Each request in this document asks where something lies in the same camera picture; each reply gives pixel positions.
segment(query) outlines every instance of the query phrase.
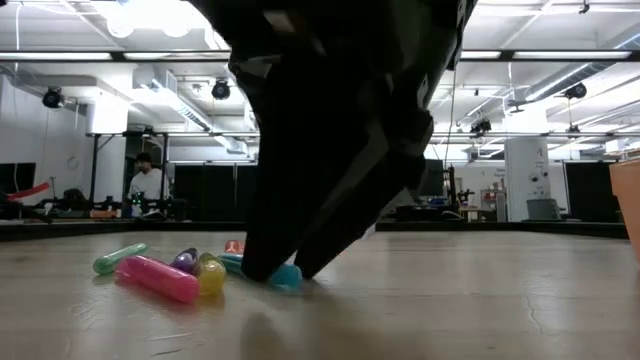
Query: black hair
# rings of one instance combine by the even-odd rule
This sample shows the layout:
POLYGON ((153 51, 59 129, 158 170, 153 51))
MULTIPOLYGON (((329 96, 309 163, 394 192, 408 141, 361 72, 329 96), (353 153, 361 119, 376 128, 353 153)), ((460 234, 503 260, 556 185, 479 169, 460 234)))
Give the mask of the black hair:
POLYGON ((153 161, 151 160, 151 154, 149 154, 149 153, 140 153, 140 154, 138 154, 138 156, 136 156, 136 162, 152 163, 153 161))

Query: pink capsule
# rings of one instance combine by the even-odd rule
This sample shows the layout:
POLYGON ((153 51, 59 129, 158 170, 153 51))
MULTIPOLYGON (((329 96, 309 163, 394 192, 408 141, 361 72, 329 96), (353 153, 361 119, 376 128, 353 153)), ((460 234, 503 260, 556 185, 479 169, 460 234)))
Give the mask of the pink capsule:
POLYGON ((192 303, 200 294, 195 276, 144 256, 123 259, 116 268, 119 278, 136 282, 172 299, 192 303))

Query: black robot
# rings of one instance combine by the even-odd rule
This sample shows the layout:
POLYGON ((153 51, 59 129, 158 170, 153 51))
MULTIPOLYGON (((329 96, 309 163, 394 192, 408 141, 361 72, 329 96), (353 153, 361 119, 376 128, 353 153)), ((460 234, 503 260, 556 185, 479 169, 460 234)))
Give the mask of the black robot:
POLYGON ((312 278, 419 185, 426 110, 475 0, 191 0, 260 127, 243 272, 312 278))

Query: yellow capsule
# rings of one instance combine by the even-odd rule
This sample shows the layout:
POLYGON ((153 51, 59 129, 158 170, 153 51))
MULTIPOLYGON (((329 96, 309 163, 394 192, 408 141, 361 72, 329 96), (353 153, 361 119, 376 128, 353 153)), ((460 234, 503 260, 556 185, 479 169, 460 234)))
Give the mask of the yellow capsule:
POLYGON ((222 263, 210 253, 198 258, 196 267, 200 295, 217 295, 222 292, 227 271, 222 263))

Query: white shirt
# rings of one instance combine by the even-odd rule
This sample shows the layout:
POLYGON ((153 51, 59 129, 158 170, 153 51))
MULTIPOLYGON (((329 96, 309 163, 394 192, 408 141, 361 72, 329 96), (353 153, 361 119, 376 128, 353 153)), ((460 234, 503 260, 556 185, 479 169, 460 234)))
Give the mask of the white shirt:
MULTIPOLYGON (((144 192, 144 197, 149 200, 160 199, 160 185, 162 183, 162 170, 151 169, 148 173, 140 171, 131 180, 131 186, 129 187, 129 197, 132 195, 144 192)), ((169 196, 169 181, 165 178, 164 182, 164 197, 169 196)))

